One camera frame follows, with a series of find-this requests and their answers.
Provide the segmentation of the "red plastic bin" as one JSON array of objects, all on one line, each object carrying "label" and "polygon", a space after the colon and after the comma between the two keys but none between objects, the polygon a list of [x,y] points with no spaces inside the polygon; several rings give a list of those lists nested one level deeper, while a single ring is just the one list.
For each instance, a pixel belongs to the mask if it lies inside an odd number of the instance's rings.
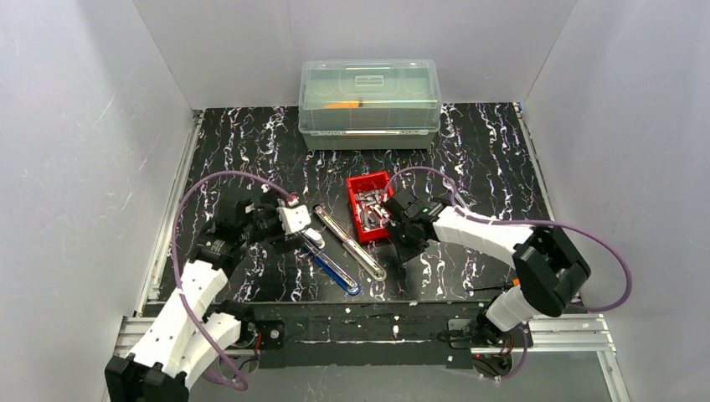
[{"label": "red plastic bin", "polygon": [[351,176],[346,180],[352,221],[361,243],[388,238],[385,225],[389,213],[383,201],[385,195],[394,193],[392,189],[385,191],[388,181],[389,174],[385,171]]}]

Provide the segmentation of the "black silver stapler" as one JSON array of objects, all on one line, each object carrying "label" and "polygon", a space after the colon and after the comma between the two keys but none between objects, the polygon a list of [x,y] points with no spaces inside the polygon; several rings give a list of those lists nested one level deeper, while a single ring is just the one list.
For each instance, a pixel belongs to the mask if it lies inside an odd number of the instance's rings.
[{"label": "black silver stapler", "polygon": [[387,274],[384,268],[350,236],[341,225],[320,205],[313,207],[316,217],[324,224],[338,240],[347,252],[355,258],[357,263],[372,277],[374,281],[384,282]]}]

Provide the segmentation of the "blue stapler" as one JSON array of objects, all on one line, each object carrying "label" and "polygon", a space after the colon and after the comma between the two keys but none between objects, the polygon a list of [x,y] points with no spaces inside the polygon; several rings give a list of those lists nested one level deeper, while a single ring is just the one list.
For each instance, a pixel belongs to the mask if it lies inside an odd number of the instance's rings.
[{"label": "blue stapler", "polygon": [[337,262],[329,257],[323,250],[318,249],[313,243],[307,241],[305,249],[311,254],[315,262],[350,296],[360,293],[359,283],[350,276]]}]

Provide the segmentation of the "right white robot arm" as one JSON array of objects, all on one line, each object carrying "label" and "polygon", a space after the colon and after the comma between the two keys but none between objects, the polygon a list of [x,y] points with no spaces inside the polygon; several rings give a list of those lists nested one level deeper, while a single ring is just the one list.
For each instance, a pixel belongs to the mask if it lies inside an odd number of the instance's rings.
[{"label": "right white robot arm", "polygon": [[489,302],[465,334],[494,340],[537,315],[559,317],[591,269],[563,229],[543,224],[494,224],[459,206],[399,191],[384,203],[386,230],[409,261],[431,241],[479,251],[514,269],[518,284]]}]

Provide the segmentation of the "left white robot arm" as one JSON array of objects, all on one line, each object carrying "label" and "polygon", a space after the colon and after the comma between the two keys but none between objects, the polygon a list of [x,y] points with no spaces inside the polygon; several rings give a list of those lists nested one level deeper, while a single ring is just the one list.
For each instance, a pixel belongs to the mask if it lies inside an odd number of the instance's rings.
[{"label": "left white robot arm", "polygon": [[224,350],[239,341],[247,319],[240,307],[210,310],[252,244],[279,252],[299,248],[311,217],[307,206],[274,190],[238,202],[232,215],[209,220],[179,270],[177,284],[145,334],[105,367],[111,401],[186,401]]}]

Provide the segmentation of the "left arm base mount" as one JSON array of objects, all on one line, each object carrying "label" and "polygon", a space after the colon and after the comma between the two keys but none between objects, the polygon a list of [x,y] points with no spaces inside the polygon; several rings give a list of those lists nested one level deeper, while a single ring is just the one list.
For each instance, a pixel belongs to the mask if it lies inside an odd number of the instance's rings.
[{"label": "left arm base mount", "polygon": [[286,325],[281,320],[243,321],[239,339],[227,347],[231,350],[277,350],[284,347]]}]

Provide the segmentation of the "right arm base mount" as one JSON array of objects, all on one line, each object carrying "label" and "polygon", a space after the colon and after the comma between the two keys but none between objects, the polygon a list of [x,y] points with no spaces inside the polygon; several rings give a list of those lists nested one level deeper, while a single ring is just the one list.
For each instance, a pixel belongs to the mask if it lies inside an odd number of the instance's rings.
[{"label": "right arm base mount", "polygon": [[446,328],[435,335],[437,341],[452,348],[491,348],[494,354],[508,355],[515,348],[533,345],[527,324],[518,324],[506,332],[490,323],[480,324],[477,318],[451,318]]}]

